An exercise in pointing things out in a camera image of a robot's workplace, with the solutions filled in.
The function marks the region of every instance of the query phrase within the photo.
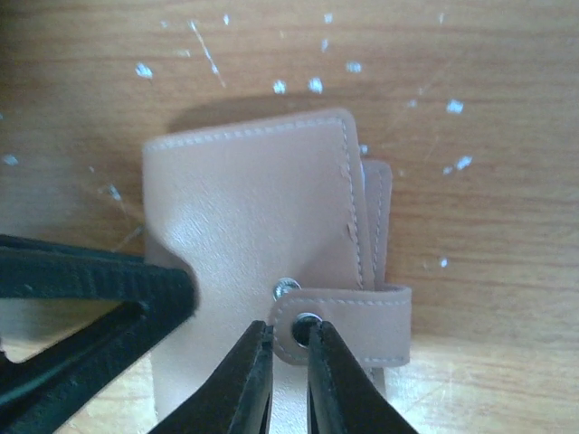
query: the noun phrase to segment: wood surface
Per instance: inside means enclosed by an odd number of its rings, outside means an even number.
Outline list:
[[[579,432],[577,2],[0,0],[0,20],[0,232],[142,253],[145,140],[346,107],[393,168],[387,277],[414,290],[391,403],[421,433]],[[2,300],[0,335],[22,358],[107,308]],[[144,358],[60,432],[154,423]]]

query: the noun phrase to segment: wallet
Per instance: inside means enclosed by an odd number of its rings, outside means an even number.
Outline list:
[[[384,283],[392,173],[362,159],[341,108],[159,137],[143,148],[147,262],[185,269],[195,315],[151,354],[164,418],[252,320],[273,326],[270,432],[307,419],[302,316],[331,322],[384,389],[409,362],[411,294]]]

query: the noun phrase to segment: white spot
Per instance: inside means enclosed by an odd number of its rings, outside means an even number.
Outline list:
[[[153,71],[145,63],[137,63],[135,72],[144,79],[151,80],[153,78]]]
[[[322,84],[322,79],[320,77],[314,77],[309,81],[309,90],[314,93],[322,93],[324,91],[324,85]]]
[[[451,99],[448,103],[448,105],[446,106],[446,112],[447,113],[456,113],[457,115],[459,115],[460,113],[462,113],[462,109],[464,108],[464,103],[461,101],[458,101],[456,99]]]
[[[191,50],[177,50],[175,52],[179,57],[191,57]]]
[[[219,69],[217,68],[217,65],[214,62],[214,58],[211,57],[211,53],[209,53],[209,49],[205,45],[205,41],[203,39],[203,36],[201,36],[199,31],[197,30],[197,26],[195,25],[195,22],[193,20],[189,21],[189,27],[191,27],[191,30],[193,30],[195,32],[195,36],[197,36],[197,40],[201,44],[201,48],[203,48],[203,51],[205,53],[205,57],[209,61],[209,64],[211,64],[211,71],[217,76],[221,85],[224,88],[226,88],[227,86],[225,85],[225,81],[223,81],[223,78],[222,78],[221,74],[219,73]]]
[[[123,196],[120,195],[119,190],[113,184],[109,185],[109,193],[115,201],[122,201]]]
[[[346,63],[346,71],[353,72],[354,74],[359,74],[362,72],[362,65],[357,61],[349,61]]]
[[[275,83],[273,83],[273,91],[281,95],[286,93],[286,82],[283,80],[277,80]]]
[[[459,161],[456,162],[456,170],[462,170],[470,166],[470,163],[472,163],[472,156],[462,156],[459,158]]]
[[[18,158],[16,158],[12,154],[4,156],[4,158],[2,158],[2,161],[4,161],[5,165],[18,165]]]

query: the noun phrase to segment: pink wallet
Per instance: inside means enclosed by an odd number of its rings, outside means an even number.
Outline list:
[[[382,368],[408,363],[411,290],[384,283],[392,174],[361,159],[349,112],[160,137],[143,159],[147,261],[198,287],[195,316],[152,353],[159,418],[254,319],[274,329],[272,433],[307,426],[299,316],[330,321],[379,390]]]

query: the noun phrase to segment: wooden table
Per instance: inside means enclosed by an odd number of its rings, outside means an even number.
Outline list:
[[[414,289],[391,403],[422,433],[579,431],[577,2],[6,1],[0,16],[0,232],[141,253],[146,139],[346,107],[394,170],[388,279]],[[3,300],[0,333],[22,358],[107,308]],[[154,423],[144,359],[61,432]]]

